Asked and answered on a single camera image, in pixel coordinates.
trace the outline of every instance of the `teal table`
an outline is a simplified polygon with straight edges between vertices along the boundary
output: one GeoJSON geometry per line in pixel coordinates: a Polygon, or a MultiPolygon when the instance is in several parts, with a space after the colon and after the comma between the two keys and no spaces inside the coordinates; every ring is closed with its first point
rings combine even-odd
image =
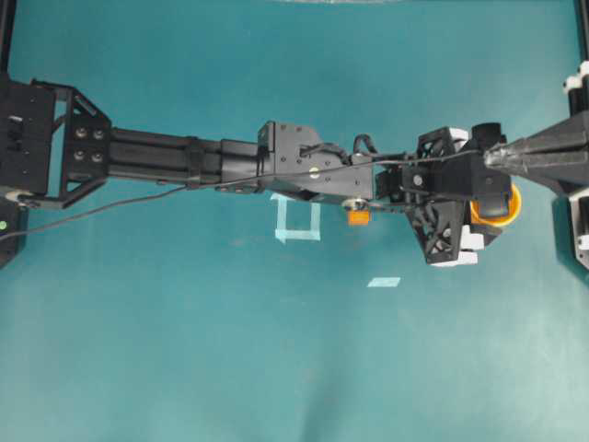
{"type": "MultiPolygon", "coordinates": [[[[254,140],[274,119],[392,153],[566,118],[578,53],[572,0],[22,0],[11,73],[75,85],[120,127],[254,140]]],[[[455,269],[426,266],[402,216],[350,228],[324,206],[320,240],[283,244],[268,193],[31,236],[0,273],[0,440],[588,440],[588,286],[557,257],[553,195],[516,183],[520,218],[455,269]]],[[[30,222],[157,191],[113,181],[30,222]]],[[[287,203],[287,228],[309,219],[287,203]]]]}

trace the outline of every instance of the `wire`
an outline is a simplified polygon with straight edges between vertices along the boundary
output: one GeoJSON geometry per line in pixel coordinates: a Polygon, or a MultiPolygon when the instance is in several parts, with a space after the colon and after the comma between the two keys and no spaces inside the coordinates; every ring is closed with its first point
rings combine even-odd
{"type": "Polygon", "coordinates": [[[10,238],[22,237],[23,235],[30,235],[31,233],[41,233],[41,232],[44,232],[45,230],[49,230],[51,228],[63,226],[64,224],[70,223],[71,221],[77,221],[78,219],[83,219],[83,218],[87,218],[92,215],[99,214],[101,212],[106,212],[107,210],[113,209],[115,207],[121,207],[122,205],[135,204],[135,203],[145,203],[148,201],[159,200],[160,198],[165,198],[173,193],[184,191],[186,189],[187,189],[186,186],[182,186],[182,187],[177,187],[176,189],[172,189],[171,191],[158,193],[156,195],[142,196],[140,198],[132,198],[129,200],[116,201],[114,203],[110,203],[110,204],[98,207],[96,209],[88,210],[87,212],[83,212],[81,214],[77,214],[77,215],[69,216],[64,219],[60,219],[58,221],[52,222],[50,224],[46,224],[44,226],[34,227],[29,230],[19,230],[16,232],[6,233],[5,235],[0,236],[0,242],[5,241],[10,238]]]}
{"type": "Polygon", "coordinates": [[[458,152],[457,154],[448,155],[446,157],[432,157],[432,158],[415,158],[415,159],[381,159],[377,161],[368,161],[365,163],[354,164],[351,166],[340,166],[338,168],[333,169],[322,169],[322,170],[314,170],[309,172],[296,172],[296,173],[272,173],[268,175],[259,175],[257,177],[252,178],[242,178],[240,180],[232,180],[232,181],[225,181],[225,182],[217,182],[215,184],[203,184],[199,186],[199,189],[214,189],[219,187],[230,187],[230,186],[237,186],[238,184],[247,184],[250,182],[255,182],[258,180],[268,180],[268,179],[276,179],[276,178],[298,178],[298,177],[309,177],[311,175],[319,175],[319,174],[330,174],[335,172],[341,172],[347,169],[355,169],[355,168],[365,168],[368,166],[403,166],[403,165],[411,165],[411,164],[421,164],[421,163],[441,163],[448,159],[464,157],[466,155],[473,155],[478,154],[479,152],[476,150],[465,150],[462,152],[458,152]]]}
{"type": "MultiPolygon", "coordinates": [[[[457,154],[449,155],[447,157],[434,157],[434,158],[416,158],[416,159],[382,159],[377,161],[368,161],[365,163],[354,164],[352,166],[341,166],[339,168],[334,169],[324,169],[319,171],[311,171],[311,172],[299,172],[299,173],[274,173],[268,175],[259,175],[255,178],[244,178],[242,180],[232,180],[232,181],[225,181],[225,182],[217,182],[216,184],[203,184],[199,186],[198,189],[211,189],[211,188],[219,188],[219,187],[228,187],[228,186],[235,186],[238,184],[246,184],[249,182],[257,181],[257,180],[267,180],[267,179],[275,179],[275,178],[296,178],[296,177],[308,177],[310,175],[316,175],[319,173],[335,173],[340,172],[347,169],[354,169],[354,168],[365,168],[367,166],[374,166],[374,165],[409,165],[409,164],[421,164],[421,163],[433,163],[433,162],[443,162],[448,159],[456,158],[456,157],[463,157],[465,155],[476,154],[477,151],[468,150],[464,152],[458,152],[457,154]]],[[[0,242],[6,241],[10,238],[22,237],[24,235],[30,235],[33,233],[41,233],[45,230],[49,230],[52,228],[63,226],[64,224],[70,223],[72,221],[77,221],[78,219],[87,218],[92,215],[96,215],[102,212],[106,212],[107,210],[113,209],[115,207],[121,207],[122,205],[128,204],[136,204],[136,203],[146,203],[149,201],[159,200],[161,198],[165,198],[173,193],[185,191],[187,190],[187,186],[177,187],[176,189],[172,189],[171,191],[158,193],[156,195],[149,195],[149,196],[142,196],[139,198],[132,198],[129,200],[120,200],[114,203],[106,204],[96,209],[88,210],[87,212],[83,212],[81,214],[72,215],[64,219],[60,219],[54,221],[50,224],[46,224],[44,226],[34,227],[28,230],[19,230],[16,232],[6,233],[4,235],[0,235],[0,242]]],[[[388,207],[382,204],[372,204],[374,208],[377,209],[384,209],[387,210],[388,207]]]]}

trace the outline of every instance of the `light blue tape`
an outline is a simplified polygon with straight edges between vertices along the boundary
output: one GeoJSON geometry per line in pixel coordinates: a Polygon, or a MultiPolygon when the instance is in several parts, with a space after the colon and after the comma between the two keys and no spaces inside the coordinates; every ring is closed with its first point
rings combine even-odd
{"type": "Polygon", "coordinates": [[[374,278],[368,283],[369,288],[397,287],[401,278],[374,278]]]}
{"type": "Polygon", "coordinates": [[[273,193],[271,200],[278,202],[278,216],[276,219],[276,238],[286,244],[287,239],[295,239],[302,241],[321,241],[321,205],[311,204],[311,228],[309,230],[289,230],[286,228],[286,207],[292,198],[288,196],[273,193]]]}

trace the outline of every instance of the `orange wheel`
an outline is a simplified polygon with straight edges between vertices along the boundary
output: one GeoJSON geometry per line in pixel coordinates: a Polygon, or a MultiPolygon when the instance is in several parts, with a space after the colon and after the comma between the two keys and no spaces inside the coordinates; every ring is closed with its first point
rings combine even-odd
{"type": "Polygon", "coordinates": [[[488,224],[494,227],[506,227],[515,221],[522,211],[522,194],[519,189],[512,184],[512,198],[508,204],[509,214],[499,218],[483,218],[479,215],[479,203],[476,201],[470,202],[470,215],[474,224],[488,224]]]}

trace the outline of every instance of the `orange component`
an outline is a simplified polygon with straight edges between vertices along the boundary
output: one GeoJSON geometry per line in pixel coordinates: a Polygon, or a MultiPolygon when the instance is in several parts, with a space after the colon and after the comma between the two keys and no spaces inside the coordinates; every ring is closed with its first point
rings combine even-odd
{"type": "Polygon", "coordinates": [[[367,226],[370,219],[371,214],[368,210],[348,211],[348,226],[367,226]]]}
{"type": "Polygon", "coordinates": [[[512,184],[512,198],[508,204],[509,213],[507,216],[501,216],[499,218],[483,218],[479,215],[479,203],[476,201],[470,202],[470,215],[474,224],[488,224],[494,227],[505,227],[515,221],[522,211],[522,194],[519,189],[512,184]]]}

